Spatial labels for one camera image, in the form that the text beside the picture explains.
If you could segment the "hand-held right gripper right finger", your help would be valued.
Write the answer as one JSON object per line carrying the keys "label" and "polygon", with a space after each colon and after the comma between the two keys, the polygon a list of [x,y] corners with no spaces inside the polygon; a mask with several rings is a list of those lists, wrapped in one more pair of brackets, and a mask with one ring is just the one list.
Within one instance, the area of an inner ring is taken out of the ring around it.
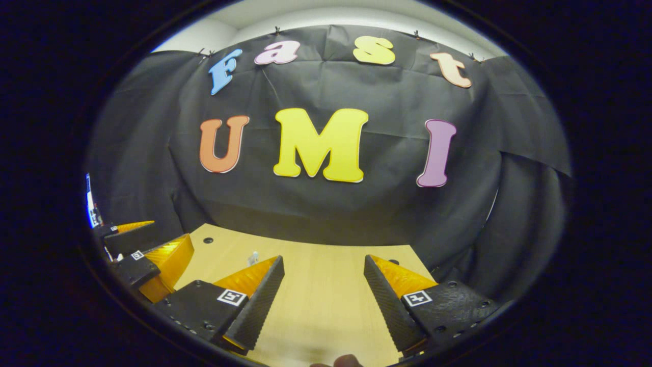
{"label": "hand-held right gripper right finger", "polygon": [[501,306],[457,279],[438,283],[371,254],[363,273],[404,357],[447,351],[479,332]]}

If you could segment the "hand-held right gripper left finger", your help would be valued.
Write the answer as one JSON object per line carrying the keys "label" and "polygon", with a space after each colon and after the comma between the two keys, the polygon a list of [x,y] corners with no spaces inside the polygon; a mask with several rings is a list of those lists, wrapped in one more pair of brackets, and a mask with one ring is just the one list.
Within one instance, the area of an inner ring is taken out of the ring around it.
{"label": "hand-held right gripper left finger", "polygon": [[153,308],[191,335],[246,355],[256,346],[284,276],[283,257],[273,256],[214,283],[193,281]]}

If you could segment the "wooden desktop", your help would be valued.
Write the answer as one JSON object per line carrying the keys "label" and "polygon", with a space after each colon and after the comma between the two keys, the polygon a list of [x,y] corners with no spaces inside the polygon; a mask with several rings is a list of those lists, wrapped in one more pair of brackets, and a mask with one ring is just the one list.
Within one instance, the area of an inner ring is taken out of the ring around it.
{"label": "wooden desktop", "polygon": [[175,288],[242,270],[252,253],[281,255],[285,276],[247,360],[270,367],[331,364],[353,354],[363,367],[396,364],[400,353],[364,276],[365,256],[397,260],[432,279],[408,245],[335,246],[268,239],[204,224],[190,235],[194,254]]}

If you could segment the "blue and white object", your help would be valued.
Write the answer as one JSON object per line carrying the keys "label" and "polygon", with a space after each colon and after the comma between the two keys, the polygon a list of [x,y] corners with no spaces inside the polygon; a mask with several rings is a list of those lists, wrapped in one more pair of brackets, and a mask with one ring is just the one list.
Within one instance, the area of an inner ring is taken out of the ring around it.
{"label": "blue and white object", "polygon": [[85,179],[86,179],[86,209],[88,212],[89,226],[91,228],[102,227],[104,225],[104,221],[102,220],[100,211],[93,197],[91,177],[89,173],[86,174]]}

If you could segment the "black backdrop cloth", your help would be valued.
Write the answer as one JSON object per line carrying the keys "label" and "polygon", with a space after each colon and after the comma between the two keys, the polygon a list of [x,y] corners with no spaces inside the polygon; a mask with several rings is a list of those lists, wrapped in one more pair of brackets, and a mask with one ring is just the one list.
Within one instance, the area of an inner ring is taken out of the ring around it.
{"label": "black backdrop cloth", "polygon": [[[319,132],[365,111],[360,183],[281,177],[278,111]],[[435,279],[521,297],[564,229],[572,169],[563,126],[508,56],[479,63],[380,28],[320,25],[202,58],[149,54],[96,121],[84,170],[102,217],[159,237],[205,223],[298,242],[410,245]]]}

